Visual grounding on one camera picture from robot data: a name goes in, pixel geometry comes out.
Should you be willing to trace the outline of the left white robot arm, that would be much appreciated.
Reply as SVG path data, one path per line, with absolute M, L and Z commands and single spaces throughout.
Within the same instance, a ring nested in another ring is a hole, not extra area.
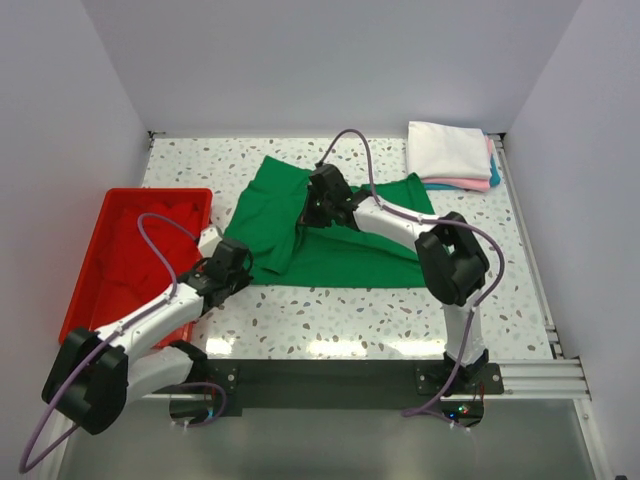
M 253 255 L 222 239 L 165 291 L 131 314 L 96 331 L 71 330 L 54 360 L 42 398 L 87 433 L 110 427 L 125 406 L 165 387 L 200 390 L 205 354 L 185 341 L 152 349 L 174 330 L 221 306 L 252 280 Z

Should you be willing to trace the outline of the green t shirt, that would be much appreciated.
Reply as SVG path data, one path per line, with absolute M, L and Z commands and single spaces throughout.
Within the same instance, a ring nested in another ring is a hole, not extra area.
M 375 234 L 298 223 L 310 171 L 265 157 L 224 235 L 249 247 L 255 285 L 423 288 L 416 254 Z

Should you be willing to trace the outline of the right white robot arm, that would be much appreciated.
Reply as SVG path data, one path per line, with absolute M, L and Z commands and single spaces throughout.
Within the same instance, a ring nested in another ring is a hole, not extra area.
M 374 234 L 415 253 L 427 289 L 443 305 L 448 386 L 466 393 L 480 382 L 488 350 L 474 321 L 489 261 L 464 217 L 421 214 L 365 189 L 353 192 L 336 166 L 324 164 L 310 174 L 299 222 Z

